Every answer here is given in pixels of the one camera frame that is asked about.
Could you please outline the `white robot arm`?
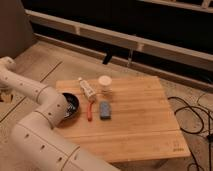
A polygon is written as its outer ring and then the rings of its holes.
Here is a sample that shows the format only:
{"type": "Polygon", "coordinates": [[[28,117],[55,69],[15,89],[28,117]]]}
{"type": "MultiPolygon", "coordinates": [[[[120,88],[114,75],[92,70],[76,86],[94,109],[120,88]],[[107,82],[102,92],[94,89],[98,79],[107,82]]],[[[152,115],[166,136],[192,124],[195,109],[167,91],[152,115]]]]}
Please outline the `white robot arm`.
{"type": "Polygon", "coordinates": [[[11,139],[42,171],[120,171],[53,131],[68,103],[54,88],[14,72],[10,57],[0,58],[0,90],[12,88],[39,106],[13,128],[11,139]]]}

